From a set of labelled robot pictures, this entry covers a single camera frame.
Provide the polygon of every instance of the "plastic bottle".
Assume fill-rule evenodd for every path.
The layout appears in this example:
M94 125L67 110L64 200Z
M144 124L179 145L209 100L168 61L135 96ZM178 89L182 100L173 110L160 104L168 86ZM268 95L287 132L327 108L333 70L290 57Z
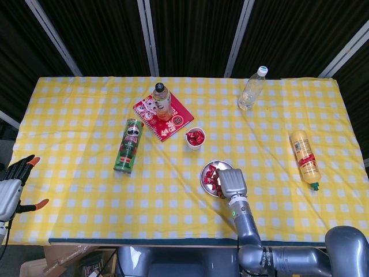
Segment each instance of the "plastic bottle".
M318 170L317 161L312 153L309 140L305 131L298 130L291 134L291 143L296 157L302 178L309 183L314 190L318 190L321 174Z
M171 92L163 83L157 83L152 93L155 105L157 107L156 115L163 121L168 121L172 115Z
M238 99L238 106L242 110L247 110L252 108L256 98L260 95L263 90L263 85L265 81L265 75L268 73L266 66L260 66L258 71L252 75Z

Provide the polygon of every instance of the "green pringles can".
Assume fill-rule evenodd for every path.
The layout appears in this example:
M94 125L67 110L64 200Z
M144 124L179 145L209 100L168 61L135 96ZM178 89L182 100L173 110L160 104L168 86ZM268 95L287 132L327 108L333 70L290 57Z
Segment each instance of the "green pringles can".
M144 128L144 123L130 118L127 120L118 156L116 157L114 170L131 173L138 144Z

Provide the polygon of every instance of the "small white cup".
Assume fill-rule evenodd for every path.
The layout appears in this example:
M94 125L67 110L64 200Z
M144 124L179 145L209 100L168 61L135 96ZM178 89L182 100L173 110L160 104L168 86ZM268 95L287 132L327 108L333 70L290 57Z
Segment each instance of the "small white cup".
M187 133L192 133L192 132L195 132L195 131L200 131L201 133L204 134L204 141L202 142L202 144L204 144L204 142L206 140L206 134L205 134L204 130L202 130L200 127L191 128L190 130L187 131ZM192 149L192 150L199 150L200 149L200 147L201 147L202 144L196 145L196 146L195 145L192 145L188 141L187 135L185 134L184 136L186 137L186 142L187 142L188 146L190 147L190 149Z

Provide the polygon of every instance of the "table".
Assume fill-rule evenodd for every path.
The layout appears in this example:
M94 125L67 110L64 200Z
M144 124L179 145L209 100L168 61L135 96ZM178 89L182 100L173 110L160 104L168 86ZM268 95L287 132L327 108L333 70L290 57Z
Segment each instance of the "table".
M117 173L112 168L126 120L136 117L132 106L158 81L195 120L164 143L144 129L132 174ZM50 203L17 215L10 243L46 245L49 239L70 238L120 244L150 244L152 239L235 244L227 202L206 194L199 182L203 165L215 159L243 170L262 240L323 242L328 229L341 224L368 236L368 177L336 81L268 80L254 108L243 112L236 101L245 82L40 78L12 162L29 154L41 157L21 199L31 204L49 198ZM186 130L194 126L206 132L200 151L191 151L185 142ZM295 129L310 136L322 173L318 192L299 175L289 142Z

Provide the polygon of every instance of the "red notebook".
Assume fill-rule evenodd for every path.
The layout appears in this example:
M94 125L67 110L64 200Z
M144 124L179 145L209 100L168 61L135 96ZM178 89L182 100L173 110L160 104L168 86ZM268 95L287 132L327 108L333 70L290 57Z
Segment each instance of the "red notebook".
M168 121L162 121L156 116L156 106L149 95L133 106L135 113L141 117L142 121L151 129L157 138L163 142L171 137L182 127L194 120L192 114L181 104L180 101L172 94L171 105L173 116Z

